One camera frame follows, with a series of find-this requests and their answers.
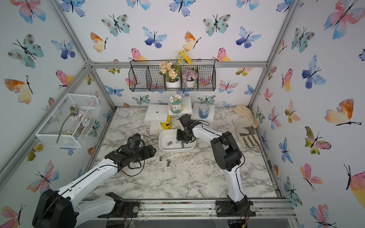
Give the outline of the green lidded jar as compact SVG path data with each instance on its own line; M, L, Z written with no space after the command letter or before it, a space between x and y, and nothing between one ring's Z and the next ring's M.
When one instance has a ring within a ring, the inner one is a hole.
M182 102L183 98L179 94L170 96L169 97L170 111L173 114L180 114L183 111Z

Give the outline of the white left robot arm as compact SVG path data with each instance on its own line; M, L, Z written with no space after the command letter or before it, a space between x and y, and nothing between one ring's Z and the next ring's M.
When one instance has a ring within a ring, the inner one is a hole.
M46 190L39 199L32 226L35 228L76 228L99 216L127 216L124 199L110 192L104 197L82 203L82 200L96 187L122 172L131 163L139 163L144 167L144 161L153 158L156 149L145 145L140 134L135 134L125 145L110 152L105 158L70 184L54 191Z

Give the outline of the pink artificial rose stem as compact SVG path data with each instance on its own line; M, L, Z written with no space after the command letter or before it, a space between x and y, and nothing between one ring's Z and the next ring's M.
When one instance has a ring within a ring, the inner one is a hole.
M64 122L61 125L59 130L58 137L56 139L56 143L60 142L61 137L74 135L75 127L74 125L79 125L81 119L86 114L85 111L80 109L76 104L73 104L67 109L68 116L65 118Z

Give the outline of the white mesh wall basket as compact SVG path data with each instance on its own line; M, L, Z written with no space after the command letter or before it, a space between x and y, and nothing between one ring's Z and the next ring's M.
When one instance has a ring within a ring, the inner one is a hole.
M97 137L101 105L96 96L67 94L35 136L49 147L81 148Z

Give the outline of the yellow bottle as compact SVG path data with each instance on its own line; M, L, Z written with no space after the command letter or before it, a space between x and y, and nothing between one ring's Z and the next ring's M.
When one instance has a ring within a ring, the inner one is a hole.
M171 120L171 117L168 116L167 120L165 122L161 122L161 127L164 129L164 130L169 130L172 128L172 120Z

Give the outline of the beige work glove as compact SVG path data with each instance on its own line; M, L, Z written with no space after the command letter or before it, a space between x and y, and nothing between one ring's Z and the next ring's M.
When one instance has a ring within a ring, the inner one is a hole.
M237 105L233 111L237 113L242 118L247 118L251 126L256 129L259 126L258 120L253 116L251 110L245 105Z

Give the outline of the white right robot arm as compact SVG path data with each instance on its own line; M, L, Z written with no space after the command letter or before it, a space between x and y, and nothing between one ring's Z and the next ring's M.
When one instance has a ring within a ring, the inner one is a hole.
M220 133L204 127L201 121L192 120L185 114L179 117L182 129L177 130L176 139L192 143L201 139L211 145L217 165L223 170L228 186L227 200L215 203L218 217L242 217L248 219L256 216L253 202L243 191L240 178L241 159L244 155L239 149L232 133Z

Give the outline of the white display stand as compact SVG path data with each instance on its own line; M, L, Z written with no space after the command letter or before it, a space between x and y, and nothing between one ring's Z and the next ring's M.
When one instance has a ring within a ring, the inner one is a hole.
M178 118L184 114L191 115L192 120L203 120L208 123L213 123L215 106L209 105L208 117L206 119L201 119L199 117L199 106L200 103L192 103L191 98L182 98L182 112L179 114L174 114L170 110L169 104L150 104L148 106L144 123L150 123L150 135L158 135L163 131L162 123L167 121L168 117L171 118L171 126L173 129L179 128L181 126Z

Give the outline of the yellow artificial flower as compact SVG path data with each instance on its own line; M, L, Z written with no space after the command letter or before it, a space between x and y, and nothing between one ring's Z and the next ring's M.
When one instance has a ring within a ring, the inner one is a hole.
M178 52L178 55L176 57L176 61L177 61L178 64L186 63L186 64L189 64L189 65L192 65L192 60L187 55L185 50L180 50Z

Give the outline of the purple flowers white pot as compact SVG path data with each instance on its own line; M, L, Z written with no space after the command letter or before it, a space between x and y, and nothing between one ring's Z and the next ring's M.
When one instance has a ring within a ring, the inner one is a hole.
M197 79L197 73L193 69L187 69L183 74L182 78L186 83L187 88L193 88Z

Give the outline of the white storage box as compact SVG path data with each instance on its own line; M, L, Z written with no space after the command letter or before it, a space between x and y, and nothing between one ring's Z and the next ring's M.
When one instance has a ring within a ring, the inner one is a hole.
M181 141L178 141L176 139L176 135L177 135L177 129L163 130L159 134L159 143L158 143L159 148L163 152L167 153L191 152L195 148L196 142L189 142L189 143L185 142L184 148L182 148ZM173 141L174 143L168 146L167 143L171 141Z

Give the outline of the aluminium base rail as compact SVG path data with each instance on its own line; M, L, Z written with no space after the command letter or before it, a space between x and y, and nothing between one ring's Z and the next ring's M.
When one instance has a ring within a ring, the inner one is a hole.
M296 219L288 199L251 199L249 206L232 212L223 199L146 199L123 200L121 205L109 198L83 200L74 206L77 224L92 219Z

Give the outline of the blue can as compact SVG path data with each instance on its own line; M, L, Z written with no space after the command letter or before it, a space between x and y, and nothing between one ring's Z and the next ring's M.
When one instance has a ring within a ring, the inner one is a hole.
M209 116L210 106L208 104L200 104L199 106L199 118L206 119Z

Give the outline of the grey patterned work glove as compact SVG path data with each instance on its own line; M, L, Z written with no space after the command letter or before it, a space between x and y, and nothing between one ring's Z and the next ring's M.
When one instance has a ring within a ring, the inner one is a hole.
M260 144L260 140L248 118L234 120L233 124L242 147L252 148Z

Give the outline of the beige flowers white pot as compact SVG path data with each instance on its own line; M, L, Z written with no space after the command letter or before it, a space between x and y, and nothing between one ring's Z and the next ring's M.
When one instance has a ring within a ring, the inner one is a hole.
M172 62L167 61L159 64L159 74L164 76L166 88L181 87L181 68L181 65L173 65Z

